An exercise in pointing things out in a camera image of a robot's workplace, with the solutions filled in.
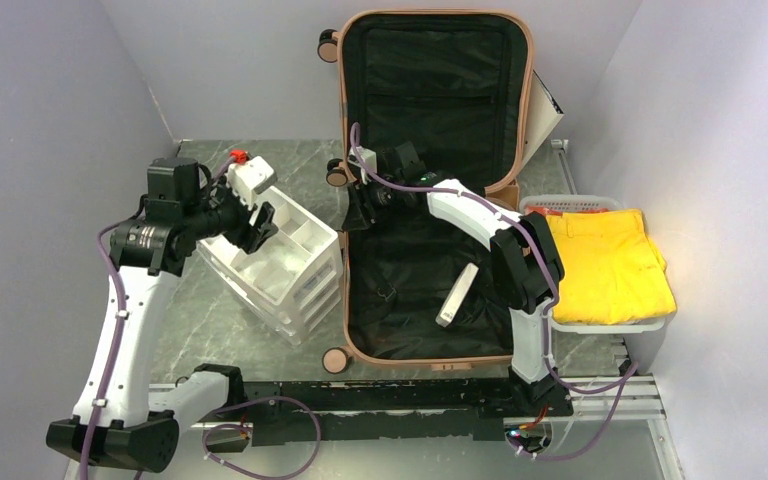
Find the pink hard-shell suitcase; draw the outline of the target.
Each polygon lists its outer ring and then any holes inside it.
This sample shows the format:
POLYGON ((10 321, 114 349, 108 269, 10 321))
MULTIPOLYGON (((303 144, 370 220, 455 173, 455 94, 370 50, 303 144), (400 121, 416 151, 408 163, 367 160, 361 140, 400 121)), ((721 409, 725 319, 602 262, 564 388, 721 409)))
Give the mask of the pink hard-shell suitcase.
POLYGON ((560 273, 548 229, 499 202, 518 191, 533 38, 494 11, 381 10, 318 38, 338 67, 344 153, 343 329, 379 367, 511 358, 560 273))

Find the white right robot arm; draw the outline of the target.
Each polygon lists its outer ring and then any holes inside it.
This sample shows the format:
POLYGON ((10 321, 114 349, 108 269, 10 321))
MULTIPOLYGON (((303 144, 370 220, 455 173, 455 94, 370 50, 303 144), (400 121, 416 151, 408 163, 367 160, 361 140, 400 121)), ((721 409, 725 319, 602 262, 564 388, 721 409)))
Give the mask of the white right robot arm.
POLYGON ((512 407, 532 415, 554 374, 548 314, 564 267, 546 220, 428 170, 412 145, 350 153, 344 332, 381 366, 507 361, 512 407))

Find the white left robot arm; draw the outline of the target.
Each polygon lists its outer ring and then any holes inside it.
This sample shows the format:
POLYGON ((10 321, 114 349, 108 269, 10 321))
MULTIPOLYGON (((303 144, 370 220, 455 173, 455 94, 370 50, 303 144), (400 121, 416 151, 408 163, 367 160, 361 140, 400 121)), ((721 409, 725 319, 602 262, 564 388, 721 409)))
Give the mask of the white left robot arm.
POLYGON ((275 210, 260 200, 275 181, 263 158, 242 152, 217 172, 191 158, 159 158, 148 167, 135 214, 98 234, 109 278, 102 331, 72 414, 46 434, 49 448, 75 462, 74 478, 89 478, 95 467, 159 473, 194 423, 244 411, 239 368, 204 364, 180 386, 152 394, 150 361, 197 244, 222 237, 252 253, 276 234, 275 210))

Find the yellow garment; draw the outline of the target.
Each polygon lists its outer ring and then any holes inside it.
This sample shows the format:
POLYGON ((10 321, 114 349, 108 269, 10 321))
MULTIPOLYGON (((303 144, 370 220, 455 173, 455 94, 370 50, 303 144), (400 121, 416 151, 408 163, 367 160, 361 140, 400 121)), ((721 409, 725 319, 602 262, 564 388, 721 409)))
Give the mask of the yellow garment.
POLYGON ((565 269, 556 322, 618 325, 677 311, 667 262, 641 210, 564 212, 546 220, 565 269))

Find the white plastic mesh basket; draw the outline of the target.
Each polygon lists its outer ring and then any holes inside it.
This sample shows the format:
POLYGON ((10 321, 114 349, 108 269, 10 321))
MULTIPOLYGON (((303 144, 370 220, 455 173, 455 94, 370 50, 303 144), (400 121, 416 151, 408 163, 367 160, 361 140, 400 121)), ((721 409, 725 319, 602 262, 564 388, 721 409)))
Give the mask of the white plastic mesh basket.
POLYGON ((667 262, 637 208, 594 195, 544 194, 520 201, 539 213, 566 270, 550 323, 579 334, 638 334, 661 329, 677 311, 667 262))

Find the white plastic drawer organizer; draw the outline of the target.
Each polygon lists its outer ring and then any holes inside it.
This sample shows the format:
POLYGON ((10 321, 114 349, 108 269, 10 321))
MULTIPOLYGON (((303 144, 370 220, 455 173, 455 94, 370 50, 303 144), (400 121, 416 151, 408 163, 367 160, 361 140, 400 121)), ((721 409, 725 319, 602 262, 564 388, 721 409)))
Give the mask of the white plastic drawer organizer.
POLYGON ((260 199, 275 208, 278 231, 256 252, 247 254, 222 236, 200 241, 197 252, 239 303, 298 346, 340 299, 338 234, 276 187, 260 199))

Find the white book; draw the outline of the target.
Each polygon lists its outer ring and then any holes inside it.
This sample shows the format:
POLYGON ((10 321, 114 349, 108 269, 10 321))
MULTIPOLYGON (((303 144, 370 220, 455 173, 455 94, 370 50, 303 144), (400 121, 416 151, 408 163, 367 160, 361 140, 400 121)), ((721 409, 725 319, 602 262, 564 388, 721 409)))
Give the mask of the white book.
POLYGON ((447 328, 454 321, 478 271, 475 264, 468 263, 458 275, 436 316, 435 321, 439 326, 447 328))

